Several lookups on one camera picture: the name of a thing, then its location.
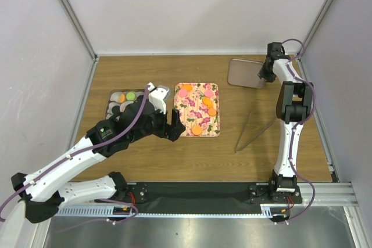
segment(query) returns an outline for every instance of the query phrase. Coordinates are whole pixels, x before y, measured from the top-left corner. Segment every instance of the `orange disc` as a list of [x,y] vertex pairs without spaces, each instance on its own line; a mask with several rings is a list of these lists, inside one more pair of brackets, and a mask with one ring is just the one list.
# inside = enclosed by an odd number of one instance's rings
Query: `orange disc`
[[191,129],[191,132],[192,132],[195,136],[199,136],[199,135],[201,135],[201,133],[203,132],[203,129],[202,129],[202,127],[200,127],[199,125],[195,125],[195,126]]
[[186,89],[187,91],[192,91],[192,86],[189,84],[184,84],[181,88]]
[[125,96],[125,94],[121,94],[120,96],[119,96],[119,103],[124,103],[126,101],[126,96]]
[[208,110],[208,114],[210,116],[216,116],[217,111],[213,107],[210,107],[209,110]]
[[207,97],[203,98],[203,104],[206,105],[207,107],[213,107],[212,101]]

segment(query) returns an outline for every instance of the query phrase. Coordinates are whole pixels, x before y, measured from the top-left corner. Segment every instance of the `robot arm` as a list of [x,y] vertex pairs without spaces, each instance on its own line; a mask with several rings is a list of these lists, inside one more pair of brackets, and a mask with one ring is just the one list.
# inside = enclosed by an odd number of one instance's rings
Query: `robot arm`
[[[278,77],[282,83],[276,107],[276,116],[280,119],[281,127],[280,147],[278,160],[270,179],[271,195],[274,197],[277,193],[286,192],[290,195],[296,191],[297,178],[290,162],[296,168],[298,143],[303,124],[296,127],[295,125],[309,116],[312,108],[312,90],[309,84],[302,82],[292,62],[288,62],[290,59],[284,53],[281,43],[270,43],[267,46],[265,63],[259,73],[259,77],[265,78],[268,82],[273,82]],[[294,140],[291,143],[292,133],[294,133]]]
[[[93,147],[118,136],[133,122],[140,109],[143,96],[128,105],[124,112],[117,110],[109,119],[97,123],[75,146],[49,165],[29,175],[17,173],[12,177],[13,188],[16,191],[31,184],[20,194],[26,202],[26,218],[30,222],[44,221],[56,214],[59,208],[70,204],[94,199],[122,199],[126,194],[127,184],[119,172],[112,172],[94,181],[69,181],[88,167],[104,161],[118,151],[127,149],[130,143],[145,136],[154,134],[171,141],[179,138],[185,131],[185,127],[180,121],[178,110],[172,110],[172,122],[167,123],[165,101],[170,96],[169,88],[155,87],[151,83],[148,88],[150,91],[148,100],[145,100],[139,119],[132,129],[118,140],[100,148]],[[71,157],[71,154],[77,150],[88,147],[93,149]],[[34,179],[46,170],[49,172],[34,182]]]

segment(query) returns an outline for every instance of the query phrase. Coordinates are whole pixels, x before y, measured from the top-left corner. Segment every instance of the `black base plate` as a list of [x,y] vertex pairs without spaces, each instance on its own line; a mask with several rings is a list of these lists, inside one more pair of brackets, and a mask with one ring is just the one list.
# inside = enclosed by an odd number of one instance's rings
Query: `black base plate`
[[135,203],[145,203],[147,201],[147,184],[136,182],[135,184],[128,183],[128,191],[135,197]]
[[152,214],[260,214],[249,202],[246,182],[147,182],[147,202],[136,206]]
[[302,197],[299,186],[296,187],[294,193],[289,192],[274,192],[270,193],[268,185],[250,185],[249,186],[249,201],[252,204],[287,204],[287,197],[291,197],[295,204],[302,203]]

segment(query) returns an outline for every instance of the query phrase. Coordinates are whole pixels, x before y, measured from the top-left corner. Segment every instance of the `pink disc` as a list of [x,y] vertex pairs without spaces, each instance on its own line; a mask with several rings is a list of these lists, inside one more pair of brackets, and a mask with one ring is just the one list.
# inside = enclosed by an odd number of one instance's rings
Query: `pink disc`
[[205,95],[206,97],[208,97],[208,98],[211,98],[211,97],[213,97],[214,93],[213,93],[212,90],[207,89],[207,90],[204,92],[204,95]]
[[186,97],[188,95],[188,91],[184,88],[180,89],[180,91],[178,92],[178,95],[180,95],[182,98],[183,97]]

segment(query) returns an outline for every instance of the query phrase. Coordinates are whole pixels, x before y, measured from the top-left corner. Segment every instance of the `white wall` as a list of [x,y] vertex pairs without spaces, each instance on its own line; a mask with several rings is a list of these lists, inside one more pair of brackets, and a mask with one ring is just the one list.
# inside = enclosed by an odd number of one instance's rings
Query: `white wall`
[[[99,54],[266,53],[304,39],[324,0],[69,0]],[[297,51],[288,44],[288,51]]]
[[372,232],[372,1],[335,0],[304,61],[342,181]]
[[92,61],[58,0],[0,0],[0,7],[2,203],[13,174],[66,150]]

